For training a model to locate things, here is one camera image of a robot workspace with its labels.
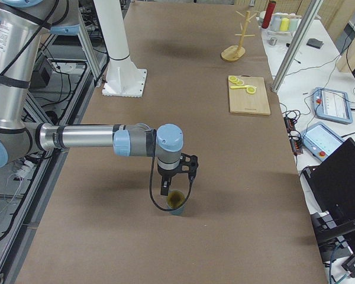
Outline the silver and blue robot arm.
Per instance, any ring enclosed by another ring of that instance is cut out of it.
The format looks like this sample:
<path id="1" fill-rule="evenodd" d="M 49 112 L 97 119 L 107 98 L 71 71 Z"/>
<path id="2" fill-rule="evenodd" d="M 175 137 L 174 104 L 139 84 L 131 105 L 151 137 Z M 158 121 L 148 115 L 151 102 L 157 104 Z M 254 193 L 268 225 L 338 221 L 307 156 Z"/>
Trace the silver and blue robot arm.
<path id="1" fill-rule="evenodd" d="M 21 119 L 41 36 L 77 34 L 77 1 L 0 1 L 0 167 L 37 151 L 112 147 L 119 156 L 157 158 L 162 195 L 183 166 L 182 130 L 136 125 L 62 125 Z"/>

